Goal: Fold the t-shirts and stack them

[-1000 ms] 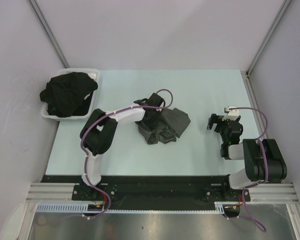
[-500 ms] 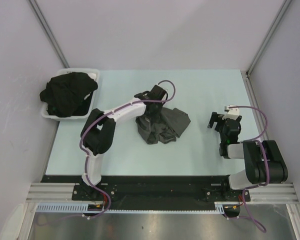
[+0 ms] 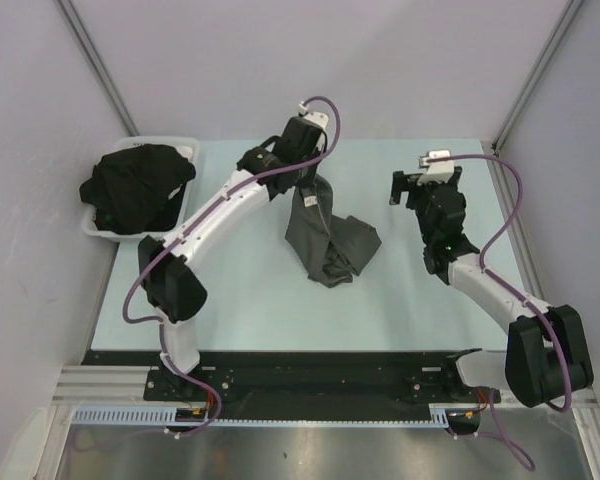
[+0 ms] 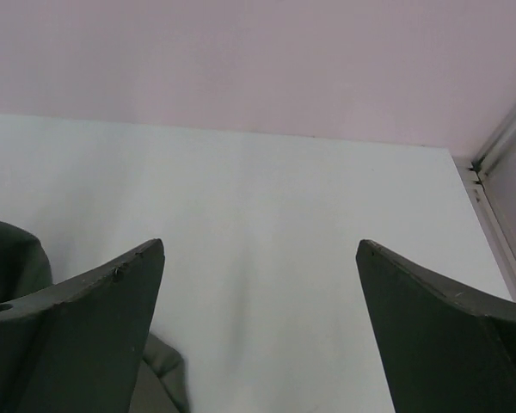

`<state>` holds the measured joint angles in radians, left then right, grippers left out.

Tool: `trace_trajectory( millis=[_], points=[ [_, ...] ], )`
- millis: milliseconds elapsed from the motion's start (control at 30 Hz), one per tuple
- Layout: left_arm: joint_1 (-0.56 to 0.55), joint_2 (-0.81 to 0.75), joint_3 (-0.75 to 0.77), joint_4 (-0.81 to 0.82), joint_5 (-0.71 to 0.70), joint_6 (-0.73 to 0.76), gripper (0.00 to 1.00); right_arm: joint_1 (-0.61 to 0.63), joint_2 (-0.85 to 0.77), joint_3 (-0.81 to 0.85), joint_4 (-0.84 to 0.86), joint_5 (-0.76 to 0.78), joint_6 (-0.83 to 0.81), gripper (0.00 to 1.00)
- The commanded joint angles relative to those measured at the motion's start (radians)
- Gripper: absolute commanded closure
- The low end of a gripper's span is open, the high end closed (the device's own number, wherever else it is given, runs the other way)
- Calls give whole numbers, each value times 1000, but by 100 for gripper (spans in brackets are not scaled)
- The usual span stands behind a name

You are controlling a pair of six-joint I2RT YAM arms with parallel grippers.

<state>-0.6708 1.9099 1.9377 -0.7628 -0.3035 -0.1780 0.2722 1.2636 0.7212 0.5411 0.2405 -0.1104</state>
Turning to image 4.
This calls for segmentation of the dark grey t shirt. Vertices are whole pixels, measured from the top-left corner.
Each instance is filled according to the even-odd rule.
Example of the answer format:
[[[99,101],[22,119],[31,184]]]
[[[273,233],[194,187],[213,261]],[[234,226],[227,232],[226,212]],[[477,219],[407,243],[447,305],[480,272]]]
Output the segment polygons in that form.
[[[58,283],[40,240],[22,228],[0,221],[0,303]],[[185,362],[178,351],[151,332],[127,412],[187,412]]]

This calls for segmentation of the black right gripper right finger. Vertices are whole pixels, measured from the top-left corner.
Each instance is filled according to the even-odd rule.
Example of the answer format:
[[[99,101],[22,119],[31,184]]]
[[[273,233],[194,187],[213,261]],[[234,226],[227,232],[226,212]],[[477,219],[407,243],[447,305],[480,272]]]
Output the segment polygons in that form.
[[[397,412],[516,412],[516,303],[372,240],[359,279]]]

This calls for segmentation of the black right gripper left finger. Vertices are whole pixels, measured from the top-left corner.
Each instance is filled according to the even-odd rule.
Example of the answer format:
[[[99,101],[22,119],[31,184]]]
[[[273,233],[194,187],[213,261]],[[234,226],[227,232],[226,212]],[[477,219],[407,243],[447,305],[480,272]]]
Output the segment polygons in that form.
[[[127,412],[163,266],[151,239],[0,303],[0,412]]]

